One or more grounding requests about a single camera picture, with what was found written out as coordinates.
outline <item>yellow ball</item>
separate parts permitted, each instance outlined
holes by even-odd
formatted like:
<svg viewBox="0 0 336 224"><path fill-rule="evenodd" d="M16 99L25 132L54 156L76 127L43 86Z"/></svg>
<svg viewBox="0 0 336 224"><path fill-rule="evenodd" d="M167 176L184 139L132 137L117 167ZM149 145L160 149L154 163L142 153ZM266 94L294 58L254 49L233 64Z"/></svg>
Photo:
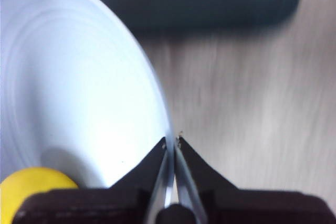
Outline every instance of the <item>yellow ball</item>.
<svg viewBox="0 0 336 224"><path fill-rule="evenodd" d="M11 224L16 211L30 195L51 189L78 188L67 175L46 167L30 167L9 175L0 184L1 224Z"/></svg>

